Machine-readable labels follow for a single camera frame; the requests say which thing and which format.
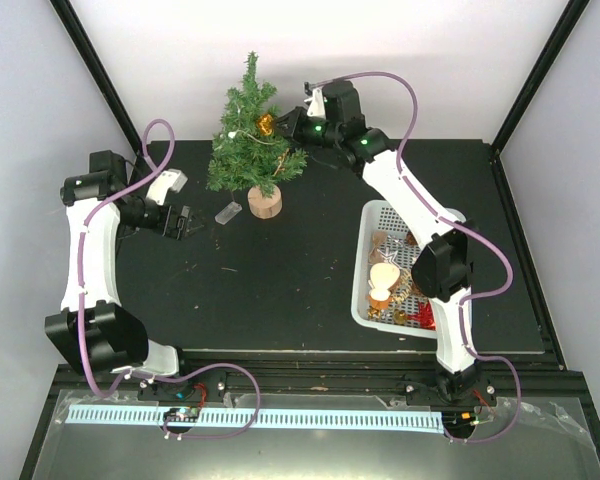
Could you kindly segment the white ball string lights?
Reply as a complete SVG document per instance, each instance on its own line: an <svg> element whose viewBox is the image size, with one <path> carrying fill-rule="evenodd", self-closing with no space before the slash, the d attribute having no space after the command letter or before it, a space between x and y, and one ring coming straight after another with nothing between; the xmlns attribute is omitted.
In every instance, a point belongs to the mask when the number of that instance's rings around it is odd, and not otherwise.
<svg viewBox="0 0 600 480"><path fill-rule="evenodd" d="M273 146L275 134L266 137L259 133L256 122L260 116L270 113L274 116L277 108L273 107L249 107L228 103L220 118L220 131L213 136L213 152L225 152L246 142L249 146Z"/></svg>

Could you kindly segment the gold gift box ornament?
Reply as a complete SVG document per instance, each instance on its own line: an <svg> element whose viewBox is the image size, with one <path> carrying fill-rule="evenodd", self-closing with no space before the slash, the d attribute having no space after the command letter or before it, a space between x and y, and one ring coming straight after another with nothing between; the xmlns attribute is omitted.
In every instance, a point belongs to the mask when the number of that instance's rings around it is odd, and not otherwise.
<svg viewBox="0 0 600 480"><path fill-rule="evenodd" d="M256 125L261 135L269 137L275 130L275 118L272 114L265 113L258 118Z"/></svg>

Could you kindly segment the silver star ornament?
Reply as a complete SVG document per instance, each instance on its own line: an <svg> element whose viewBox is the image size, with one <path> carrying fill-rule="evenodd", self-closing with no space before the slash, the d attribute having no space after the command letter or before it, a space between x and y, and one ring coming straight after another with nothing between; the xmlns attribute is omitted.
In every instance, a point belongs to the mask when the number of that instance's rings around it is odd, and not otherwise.
<svg viewBox="0 0 600 480"><path fill-rule="evenodd" d="M397 262L397 256L400 253L398 249L392 250L389 247L385 247L384 249L378 248L377 253L380 255L383 263L394 265L397 268L400 267L399 263Z"/></svg>

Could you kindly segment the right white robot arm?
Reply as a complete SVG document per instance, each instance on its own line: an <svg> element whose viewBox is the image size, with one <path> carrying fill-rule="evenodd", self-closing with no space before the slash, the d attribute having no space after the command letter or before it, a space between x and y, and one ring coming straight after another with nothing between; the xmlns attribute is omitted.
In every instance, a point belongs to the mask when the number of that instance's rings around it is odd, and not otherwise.
<svg viewBox="0 0 600 480"><path fill-rule="evenodd" d="M410 269L413 284L427 298L436 326L434 379L437 396L456 403L478 377L470 318L473 262L465 222L443 207L402 165L389 137L367 126L359 93L347 79L304 86L307 99L275 122L277 133L299 146L339 152L347 165L400 216L420 254Z"/></svg>

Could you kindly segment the brown berry twig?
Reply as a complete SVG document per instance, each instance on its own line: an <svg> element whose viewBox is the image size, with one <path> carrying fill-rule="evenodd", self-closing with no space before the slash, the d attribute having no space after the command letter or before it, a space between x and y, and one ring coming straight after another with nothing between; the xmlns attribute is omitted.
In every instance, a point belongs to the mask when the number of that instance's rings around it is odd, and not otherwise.
<svg viewBox="0 0 600 480"><path fill-rule="evenodd" d="M276 170L274 171L274 177L277 176L282 170L284 170L284 163L286 161L288 153L289 150L286 150L281 156L278 157L278 165L276 167Z"/></svg>

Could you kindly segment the white perforated plastic basket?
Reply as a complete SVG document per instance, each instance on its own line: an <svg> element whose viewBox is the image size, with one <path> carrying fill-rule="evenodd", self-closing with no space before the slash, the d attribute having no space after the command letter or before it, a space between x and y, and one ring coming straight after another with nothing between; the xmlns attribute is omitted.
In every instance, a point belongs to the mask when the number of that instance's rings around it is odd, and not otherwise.
<svg viewBox="0 0 600 480"><path fill-rule="evenodd" d="M351 297L351 315L359 325L386 333L434 339L443 325L458 314L458 303L471 292L473 262L467 236L452 229L435 234L423 246L410 246L405 236L411 231L398 213L384 200L367 202L361 214L355 254L355 267ZM373 300L369 292L370 269L382 262L377 249L398 249L400 273L411 274L411 295L399 305L389 298ZM393 322L393 312L403 310L409 314L416 311L419 302L431 304L436 330L421 329L408 320L404 326Z"/></svg>

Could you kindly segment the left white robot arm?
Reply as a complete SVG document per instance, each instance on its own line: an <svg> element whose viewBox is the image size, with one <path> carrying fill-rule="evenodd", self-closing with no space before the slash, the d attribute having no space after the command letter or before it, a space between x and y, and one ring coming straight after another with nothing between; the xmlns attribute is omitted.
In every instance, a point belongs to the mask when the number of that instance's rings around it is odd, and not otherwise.
<svg viewBox="0 0 600 480"><path fill-rule="evenodd" d="M180 349L150 340L143 323L123 308L115 266L122 226L175 240L193 233L197 221L191 209L166 200L186 182L184 173L168 169L145 195L129 194L125 160L112 151L91 154L88 173L65 180L60 196L70 228L68 280L59 313L45 319L45 334L76 373L84 371L85 352L92 372L160 376L159 386L173 399L193 391L195 376L183 367Z"/></svg>

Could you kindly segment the small green christmas tree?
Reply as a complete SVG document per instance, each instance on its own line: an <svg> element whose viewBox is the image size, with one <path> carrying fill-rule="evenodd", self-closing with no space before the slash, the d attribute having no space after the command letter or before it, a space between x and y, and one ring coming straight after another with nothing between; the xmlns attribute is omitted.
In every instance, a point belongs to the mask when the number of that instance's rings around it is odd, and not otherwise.
<svg viewBox="0 0 600 480"><path fill-rule="evenodd" d="M248 53L240 84L226 92L220 131L212 138L207 188L247 192L252 215L268 220L281 213L279 184L300 177L307 153L274 131L277 88L258 79L258 54Z"/></svg>

